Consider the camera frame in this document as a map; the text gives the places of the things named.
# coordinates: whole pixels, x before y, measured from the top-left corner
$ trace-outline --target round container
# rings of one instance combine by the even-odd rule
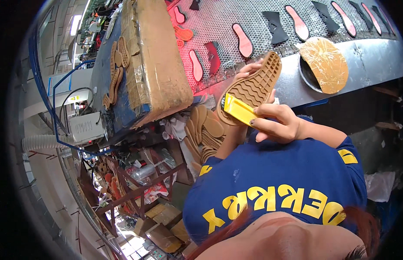
[[[313,90],[323,93],[320,88],[320,85],[314,76],[313,71],[311,70],[308,63],[301,57],[298,59],[298,70],[300,71],[300,75],[303,78],[304,82],[311,87]]]
[[[151,174],[155,173],[155,167],[152,164],[147,164],[141,168],[134,170],[131,177],[137,181],[143,180]]]

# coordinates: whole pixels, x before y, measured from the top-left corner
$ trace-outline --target woman's hair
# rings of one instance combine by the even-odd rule
[[[345,256],[344,260],[362,259],[361,256],[364,254],[365,249],[368,257],[372,257],[375,254],[379,243],[378,222],[371,214],[357,207],[345,207],[343,212],[346,214],[345,221],[356,225],[357,236],[361,238],[365,245],[365,248],[361,246],[355,248]],[[198,248],[191,252],[187,257],[187,260],[196,259],[196,257],[209,247],[240,232],[241,229],[246,226],[250,216],[251,210],[249,208],[242,210],[239,216],[232,221],[232,223],[209,236]]]

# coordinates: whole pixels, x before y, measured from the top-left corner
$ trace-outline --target red hair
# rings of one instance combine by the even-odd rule
[[[345,221],[357,226],[357,235],[364,242],[368,257],[373,256],[379,243],[378,222],[371,214],[357,207],[345,207],[343,212],[346,214]],[[194,260],[209,247],[235,235],[246,225],[250,216],[251,210],[243,209],[232,223],[209,236],[198,248],[191,252],[186,259]]]

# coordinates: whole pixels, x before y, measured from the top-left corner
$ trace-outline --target woman's hand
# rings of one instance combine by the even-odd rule
[[[261,58],[256,63],[251,63],[251,64],[243,66],[239,70],[239,73],[236,74],[236,76],[233,79],[233,81],[235,82],[236,80],[246,78],[247,76],[254,74],[257,70],[259,70],[262,67],[262,62],[263,61],[264,61],[264,59]]]
[[[275,90],[273,89],[269,102],[274,102],[274,95]],[[254,113],[277,120],[277,122],[264,118],[251,120],[251,125],[260,131],[255,138],[257,142],[270,139],[278,143],[289,143],[298,138],[303,120],[297,117],[289,106],[263,104],[254,108]]]

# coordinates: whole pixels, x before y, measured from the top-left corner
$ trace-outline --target cardboard boxes stack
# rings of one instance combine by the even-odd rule
[[[173,205],[158,204],[145,215],[147,219],[138,219],[136,222],[134,233],[150,239],[164,252],[173,253],[182,245],[194,244],[184,227],[183,213]]]

